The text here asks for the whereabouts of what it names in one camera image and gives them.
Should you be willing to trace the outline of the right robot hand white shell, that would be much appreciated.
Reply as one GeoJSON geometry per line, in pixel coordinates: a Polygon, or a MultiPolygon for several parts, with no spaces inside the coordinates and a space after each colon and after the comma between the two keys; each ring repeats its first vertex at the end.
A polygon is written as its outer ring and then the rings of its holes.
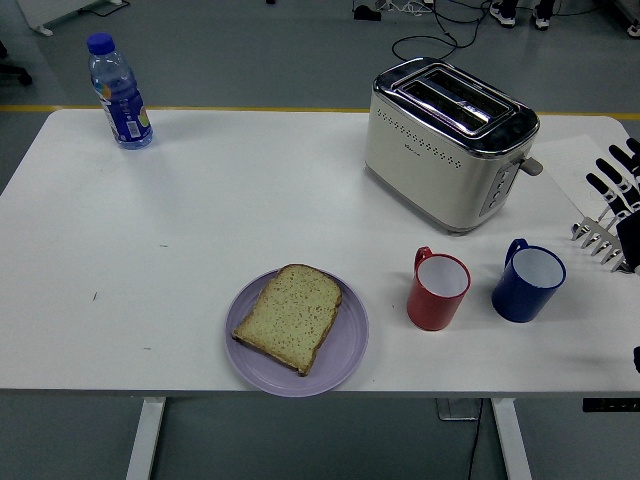
{"type": "Polygon", "coordinates": [[[596,167],[611,180],[616,190],[607,186],[596,174],[588,173],[587,182],[603,197],[607,208],[613,213],[613,225],[616,229],[615,238],[620,244],[615,246],[608,242],[614,251],[619,251],[624,257],[625,270],[639,274],[639,141],[635,138],[626,140],[627,147],[632,154],[624,152],[617,145],[609,146],[611,156],[622,165],[632,177],[628,180],[608,161],[598,158],[596,167]]]}

